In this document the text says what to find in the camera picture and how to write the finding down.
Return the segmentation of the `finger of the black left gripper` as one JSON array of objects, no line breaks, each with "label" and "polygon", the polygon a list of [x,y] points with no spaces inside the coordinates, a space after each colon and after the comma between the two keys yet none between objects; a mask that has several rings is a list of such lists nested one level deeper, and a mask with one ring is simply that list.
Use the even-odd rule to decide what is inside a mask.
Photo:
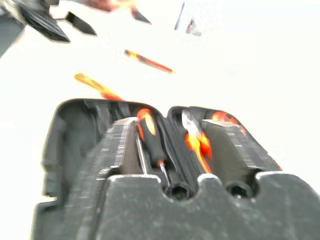
[{"label": "finger of the black left gripper", "polygon": [[87,22],[85,22],[83,19],[76,16],[74,13],[69,11],[65,16],[65,20],[80,32],[87,35],[97,36],[97,33],[93,29],[93,27],[89,25]]},{"label": "finger of the black left gripper", "polygon": [[70,39],[59,27],[57,21],[52,18],[48,10],[33,9],[20,5],[19,13],[29,26],[46,38],[62,43],[70,42]]}]

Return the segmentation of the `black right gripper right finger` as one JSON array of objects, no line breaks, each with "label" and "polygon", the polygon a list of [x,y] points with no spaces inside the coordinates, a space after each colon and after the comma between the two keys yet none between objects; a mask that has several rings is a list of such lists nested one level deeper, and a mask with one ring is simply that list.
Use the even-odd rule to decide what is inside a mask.
[{"label": "black right gripper right finger", "polygon": [[201,126],[210,140],[213,172],[223,184],[251,184],[260,172],[281,171],[279,164],[238,125],[202,120]]}]

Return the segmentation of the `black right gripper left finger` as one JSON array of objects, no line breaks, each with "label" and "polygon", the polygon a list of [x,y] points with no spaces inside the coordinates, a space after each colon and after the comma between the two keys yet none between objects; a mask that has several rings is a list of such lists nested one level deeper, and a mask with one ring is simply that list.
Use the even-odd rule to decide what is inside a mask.
[{"label": "black right gripper left finger", "polygon": [[93,240],[109,186],[108,178],[138,167],[137,118],[115,121],[80,167],[65,204],[63,238]]}]

